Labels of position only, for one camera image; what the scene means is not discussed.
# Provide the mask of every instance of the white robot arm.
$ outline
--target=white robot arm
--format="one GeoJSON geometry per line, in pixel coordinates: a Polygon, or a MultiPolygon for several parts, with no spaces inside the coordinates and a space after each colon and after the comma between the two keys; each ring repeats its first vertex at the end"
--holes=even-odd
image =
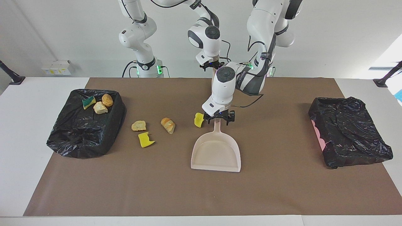
{"type": "Polygon", "coordinates": [[[235,89],[250,96],[262,91],[275,56],[275,46],[288,47],[294,42],[294,35],[288,31],[288,20],[299,14],[302,1],[253,0],[254,8],[247,21],[247,30],[250,38],[257,40],[248,50],[258,45],[254,69],[234,62],[221,67],[213,78],[212,95],[202,105],[206,113],[204,118],[227,116],[235,89]]]}
{"type": "Polygon", "coordinates": [[[135,51],[140,77],[160,77],[162,63],[154,56],[152,47],[144,43],[156,32],[155,21],[146,15],[140,0],[119,0],[119,4],[123,15],[133,21],[119,34],[120,43],[135,51]]]}
{"type": "MultiPolygon", "coordinates": [[[[188,30],[190,43],[202,49],[196,56],[200,67],[219,67],[220,32],[219,19],[201,0],[152,0],[160,7],[169,8],[185,3],[193,9],[200,18],[188,30]]],[[[141,77],[159,77],[161,74],[161,61],[158,61],[150,45],[144,41],[156,32],[155,21],[143,11],[140,0],[119,0],[124,16],[133,23],[119,34],[121,44],[136,52],[138,71],[141,77]]]]}
{"type": "Polygon", "coordinates": [[[202,51],[195,57],[200,64],[200,67],[206,69],[213,67],[219,68],[220,56],[220,31],[219,19],[210,11],[206,6],[201,3],[201,0],[152,0],[154,3],[162,5],[163,7],[172,7],[180,3],[190,6],[200,18],[188,30],[187,36],[190,43],[202,49],[202,51]]]}

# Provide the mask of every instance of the green led light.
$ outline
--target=green led light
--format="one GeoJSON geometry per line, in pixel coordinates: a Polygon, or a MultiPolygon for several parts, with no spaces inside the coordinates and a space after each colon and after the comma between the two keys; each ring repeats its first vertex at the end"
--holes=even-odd
{"type": "Polygon", "coordinates": [[[276,72],[276,67],[272,67],[271,71],[269,72],[269,77],[273,77],[275,75],[276,72]]]}
{"type": "Polygon", "coordinates": [[[253,66],[251,63],[248,63],[247,66],[248,66],[249,68],[251,68],[251,70],[254,69],[254,66],[253,66]]]}
{"type": "Polygon", "coordinates": [[[162,74],[162,73],[163,73],[163,70],[160,68],[160,66],[157,65],[156,67],[158,68],[158,74],[162,74]]]}

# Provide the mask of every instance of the black cable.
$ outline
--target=black cable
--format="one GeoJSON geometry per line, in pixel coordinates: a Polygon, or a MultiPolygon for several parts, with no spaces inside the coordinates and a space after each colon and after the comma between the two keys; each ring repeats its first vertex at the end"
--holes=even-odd
{"type": "Polygon", "coordinates": [[[263,42],[261,42],[261,41],[255,41],[255,42],[253,42],[253,44],[251,44],[251,45],[250,45],[250,42],[251,42],[251,35],[249,36],[249,39],[248,39],[248,47],[247,47],[247,52],[249,52],[249,51],[250,51],[250,49],[251,49],[251,47],[253,47],[253,45],[255,45],[255,44],[257,44],[257,43],[261,43],[261,44],[263,44],[263,45],[264,45],[264,47],[265,47],[265,51],[268,51],[268,49],[267,49],[267,45],[265,45],[265,43],[263,43],[263,42]]]}
{"type": "Polygon", "coordinates": [[[253,57],[251,57],[251,59],[248,61],[248,62],[250,62],[251,63],[251,61],[253,60],[253,58],[257,55],[257,53],[258,53],[258,51],[254,54],[254,56],[253,57]]]}
{"type": "Polygon", "coordinates": [[[230,46],[231,46],[231,44],[230,44],[230,42],[225,41],[225,40],[221,40],[221,41],[222,41],[222,42],[225,42],[225,43],[227,43],[227,44],[229,44],[228,52],[226,53],[226,59],[227,59],[227,61],[228,61],[228,63],[229,63],[229,51],[230,51],[230,46]]]}
{"type": "Polygon", "coordinates": [[[395,75],[391,76],[390,78],[393,78],[393,77],[399,75],[400,73],[402,73],[402,72],[399,72],[398,74],[395,74],[395,75]]]}
{"type": "Polygon", "coordinates": [[[121,3],[123,4],[124,9],[126,9],[126,12],[127,12],[128,16],[130,17],[130,19],[134,21],[134,19],[131,17],[130,13],[128,12],[127,8],[125,7],[123,0],[121,0],[121,3]]]}
{"type": "Polygon", "coordinates": [[[263,94],[258,94],[258,95],[250,95],[250,96],[259,96],[259,98],[257,98],[255,101],[253,101],[251,104],[246,105],[246,106],[239,106],[239,105],[231,105],[231,107],[240,107],[240,108],[246,108],[249,107],[253,104],[255,104],[259,99],[261,99],[264,95],[263,94]]]}
{"type": "Polygon", "coordinates": [[[130,63],[128,63],[126,65],[126,67],[124,68],[124,71],[123,71],[123,75],[121,76],[122,78],[124,78],[125,71],[127,70],[128,66],[130,66],[130,64],[132,64],[132,63],[134,63],[134,61],[130,61],[130,63]]]}
{"type": "Polygon", "coordinates": [[[177,4],[175,4],[175,5],[172,5],[172,6],[161,6],[158,3],[154,2],[154,0],[150,0],[150,1],[153,2],[155,5],[161,7],[161,8],[173,8],[173,7],[178,6],[178,5],[180,5],[180,4],[184,3],[184,2],[187,2],[188,0],[181,1],[181,2],[179,2],[177,4]]]}
{"type": "Polygon", "coordinates": [[[166,70],[168,71],[168,76],[169,76],[169,78],[170,78],[169,68],[166,67],[166,66],[162,66],[162,67],[160,67],[160,68],[166,68],[166,70]]]}
{"type": "Polygon", "coordinates": [[[209,17],[210,17],[210,20],[211,20],[211,22],[213,22],[213,21],[212,21],[212,12],[211,12],[206,6],[204,6],[202,3],[200,3],[200,5],[201,5],[202,7],[204,7],[204,9],[208,12],[209,17]]]}
{"type": "Polygon", "coordinates": [[[131,67],[129,70],[128,70],[128,76],[131,78],[131,69],[133,69],[133,68],[137,68],[136,66],[133,66],[133,67],[131,67]]]}

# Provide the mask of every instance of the white table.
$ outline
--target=white table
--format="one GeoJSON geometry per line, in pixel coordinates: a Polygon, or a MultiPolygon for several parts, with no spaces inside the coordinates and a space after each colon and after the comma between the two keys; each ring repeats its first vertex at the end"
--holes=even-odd
{"type": "MultiPolygon", "coordinates": [[[[70,91],[88,78],[26,78],[0,96],[0,225],[387,225],[402,216],[22,217],[53,153],[46,140],[70,91]]],[[[346,97],[363,100],[394,159],[385,168],[402,191],[402,107],[371,80],[337,79],[346,97]]]]}

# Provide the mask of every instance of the sponge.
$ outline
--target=sponge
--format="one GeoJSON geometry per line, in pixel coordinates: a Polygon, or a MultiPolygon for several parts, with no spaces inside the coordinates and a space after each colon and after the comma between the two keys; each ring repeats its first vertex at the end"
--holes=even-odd
{"type": "Polygon", "coordinates": [[[201,128],[202,122],[204,122],[204,115],[201,113],[195,114],[194,125],[201,128]]]}
{"type": "Polygon", "coordinates": [[[95,104],[96,100],[95,97],[90,97],[88,99],[82,100],[82,105],[84,106],[84,110],[86,110],[87,108],[89,108],[91,105],[95,104]]]}
{"type": "Polygon", "coordinates": [[[139,138],[139,143],[141,144],[142,148],[146,148],[149,145],[155,143],[155,141],[150,141],[150,137],[148,136],[148,132],[139,134],[138,138],[139,138]]]}

